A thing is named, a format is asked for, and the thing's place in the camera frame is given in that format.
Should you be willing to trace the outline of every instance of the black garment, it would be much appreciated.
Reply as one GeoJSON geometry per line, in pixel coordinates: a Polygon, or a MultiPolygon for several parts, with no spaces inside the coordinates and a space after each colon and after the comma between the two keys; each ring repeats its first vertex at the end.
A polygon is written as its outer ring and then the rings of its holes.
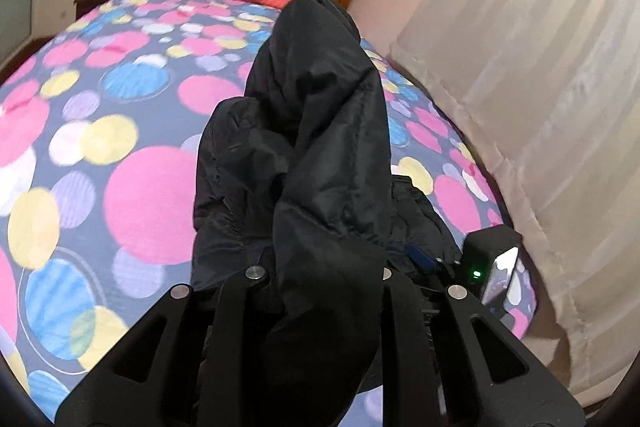
{"type": "Polygon", "coordinates": [[[259,425],[337,425],[378,349],[387,245],[399,258],[403,242],[456,255],[410,180],[392,190],[386,122],[351,17],[294,0],[245,96],[220,103],[203,133],[192,285],[258,262],[274,272],[255,303],[274,317],[257,357],[259,425]]]}

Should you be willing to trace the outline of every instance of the black jacket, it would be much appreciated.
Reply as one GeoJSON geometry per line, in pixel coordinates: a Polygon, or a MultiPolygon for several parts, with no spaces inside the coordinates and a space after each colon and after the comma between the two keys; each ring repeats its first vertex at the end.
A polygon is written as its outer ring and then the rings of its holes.
{"type": "Polygon", "coordinates": [[[289,3],[244,95],[200,142],[191,283],[266,266],[258,424],[336,425],[378,349],[385,264],[415,270],[408,244],[460,252],[410,179],[392,182],[380,76],[341,6],[289,3]]]}

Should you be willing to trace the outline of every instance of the beige curtain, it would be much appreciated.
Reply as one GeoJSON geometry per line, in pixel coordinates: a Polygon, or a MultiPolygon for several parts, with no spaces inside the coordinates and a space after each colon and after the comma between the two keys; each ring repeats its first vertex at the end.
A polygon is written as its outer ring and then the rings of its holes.
{"type": "Polygon", "coordinates": [[[640,349],[640,0],[423,0],[391,55],[497,179],[570,390],[606,397],[640,349]]]}

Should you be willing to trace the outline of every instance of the mattress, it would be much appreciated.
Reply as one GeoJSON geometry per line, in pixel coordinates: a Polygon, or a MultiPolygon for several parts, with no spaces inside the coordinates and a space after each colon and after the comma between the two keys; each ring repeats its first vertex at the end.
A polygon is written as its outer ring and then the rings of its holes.
{"type": "MultiPolygon", "coordinates": [[[[159,296],[189,281],[200,134],[220,100],[242,95],[277,17],[239,0],[112,0],[0,87],[0,351],[50,419],[159,296]]],[[[449,121],[362,47],[384,87],[391,170],[411,176],[459,245],[501,223],[449,121]]],[[[503,321],[521,337],[536,298],[517,268],[503,321]]],[[[382,388],[342,422],[380,425],[382,388]]]]}

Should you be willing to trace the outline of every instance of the silver bolt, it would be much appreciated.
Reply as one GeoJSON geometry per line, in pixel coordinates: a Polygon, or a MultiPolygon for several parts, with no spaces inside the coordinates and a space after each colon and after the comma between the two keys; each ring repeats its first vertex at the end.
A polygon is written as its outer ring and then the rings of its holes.
{"type": "Polygon", "coordinates": [[[171,296],[174,299],[184,299],[187,295],[189,295],[189,287],[186,284],[178,284],[171,288],[171,296]]]}
{"type": "Polygon", "coordinates": [[[250,266],[244,271],[244,275],[246,275],[247,279],[251,279],[253,281],[262,279],[265,273],[266,271],[262,266],[250,266]]]}
{"type": "Polygon", "coordinates": [[[458,301],[464,299],[467,295],[466,288],[464,286],[460,286],[459,284],[449,286],[447,292],[452,298],[457,299],[458,301]]]}

